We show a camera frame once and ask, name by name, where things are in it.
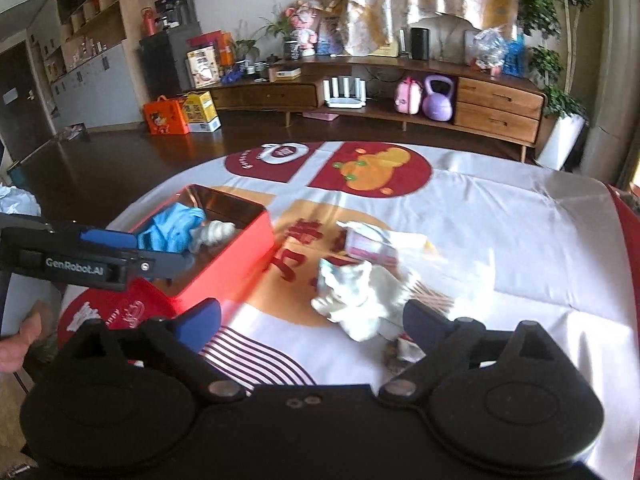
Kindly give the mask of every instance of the human hand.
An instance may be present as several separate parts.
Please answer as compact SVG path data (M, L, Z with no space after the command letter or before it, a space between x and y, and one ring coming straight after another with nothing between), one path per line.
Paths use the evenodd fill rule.
M0 372L13 373L24 363L29 347L41 335L47 336L52 323L50 308L41 301L36 301L31 315L22 322L20 331L0 341Z

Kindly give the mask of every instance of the wooden tv cabinet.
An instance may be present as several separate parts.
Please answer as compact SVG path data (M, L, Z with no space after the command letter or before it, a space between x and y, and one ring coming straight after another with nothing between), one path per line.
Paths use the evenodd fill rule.
M302 76L290 82L214 85L210 87L219 109L270 109L286 113L315 111L340 115L396 121L406 129L407 123L426 124L459 130L521 146L520 160L527 148L536 145L542 124L545 95L532 82L512 76L491 76L455 63L420 61L400 57L311 56L287 62L302 69ZM393 99L367 100L363 108L328 108L322 97L322 80L331 76L351 75L354 66L395 68L420 80L427 73L450 76L456 83L454 116L439 122L421 112L407 115L396 112Z

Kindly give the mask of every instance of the drawer handle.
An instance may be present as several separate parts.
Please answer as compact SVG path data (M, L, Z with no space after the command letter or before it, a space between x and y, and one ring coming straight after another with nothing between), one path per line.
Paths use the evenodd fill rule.
M507 99L508 102L513 101L513 99L511 99L510 97L507 97L506 95L494 94L494 97L501 97L502 99Z

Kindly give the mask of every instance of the black speaker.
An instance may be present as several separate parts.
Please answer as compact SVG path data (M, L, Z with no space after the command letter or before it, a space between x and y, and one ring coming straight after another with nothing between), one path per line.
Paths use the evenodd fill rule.
M412 59L429 60L429 29L412 27L411 29Z

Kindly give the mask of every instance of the white tablecloth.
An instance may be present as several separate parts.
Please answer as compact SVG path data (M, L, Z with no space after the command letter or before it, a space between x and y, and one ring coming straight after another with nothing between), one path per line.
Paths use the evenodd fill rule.
M428 176L423 159L433 174L419 187ZM132 204L110 228L132 228L189 184L221 187L265 203L276 232L298 216L317 217L328 238L335 219L369 219L424 233L437 248L453 241L470 258L482 259L491 248L494 301L476 312L476 319L496 330L535 319L551 333L605 408L605 425L588 465L606 480L632 478L640 428L636 303L620 221L603 184L438 148L292 142L178 174ZM372 189L353 189L367 187ZM300 276L300 263L288 263ZM244 384L370 383L377 391L388 378L384 341L353 342L340 327L319 322L308 305L291 304L287 311L281 303L290 301L292 283L282 268L271 267L265 280L281 280L280 296L250 297L205 357ZM70 290L63 307L81 291Z

